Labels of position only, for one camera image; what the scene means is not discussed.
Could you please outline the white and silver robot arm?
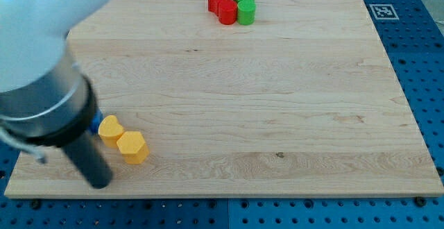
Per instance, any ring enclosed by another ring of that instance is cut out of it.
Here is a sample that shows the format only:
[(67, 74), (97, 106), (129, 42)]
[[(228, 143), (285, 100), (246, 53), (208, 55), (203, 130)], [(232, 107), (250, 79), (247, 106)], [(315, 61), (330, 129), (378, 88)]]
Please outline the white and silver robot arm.
[(88, 137), (97, 104), (69, 48), (72, 28), (109, 0), (1, 0), (1, 132), (9, 145)]

